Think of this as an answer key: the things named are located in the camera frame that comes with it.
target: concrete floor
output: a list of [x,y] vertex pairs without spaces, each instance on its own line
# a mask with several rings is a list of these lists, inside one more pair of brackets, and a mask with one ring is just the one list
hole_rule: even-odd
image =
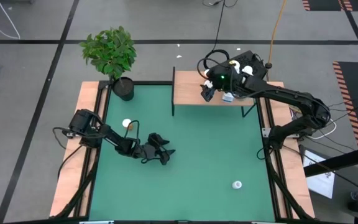
[[[225,9],[220,39],[269,40],[282,0],[239,1]],[[34,4],[4,4],[24,40],[59,40],[73,0],[38,0]],[[67,39],[85,39],[89,33],[124,26],[137,40],[215,38],[220,6],[205,7],[194,0],[80,0]],[[352,13],[358,25],[358,12]],[[14,35],[0,9],[0,29]],[[0,40],[6,38],[0,34]],[[278,40],[357,40],[344,12],[307,12],[299,0],[288,0],[278,26]],[[196,62],[213,47],[211,44],[136,45],[138,57],[126,75],[134,80],[170,80],[172,67],[194,70]],[[17,157],[33,117],[57,45],[0,44],[0,205]],[[224,44],[217,49],[236,55],[246,50],[269,56],[269,45]],[[358,45],[275,45],[271,80],[287,88],[308,91],[327,105],[342,102],[332,62],[358,62]],[[55,126],[66,126],[73,115],[81,82],[105,80],[93,67],[86,66],[81,48],[65,44],[32,138],[23,170],[7,210],[5,222],[47,218],[57,183],[63,149],[52,134]],[[343,112],[333,111],[333,118]],[[347,117],[337,122],[331,139],[356,149]],[[323,138],[323,144],[343,152],[350,149]],[[339,153],[303,141],[329,157]],[[352,222],[352,217],[328,206],[314,203],[322,220]]]

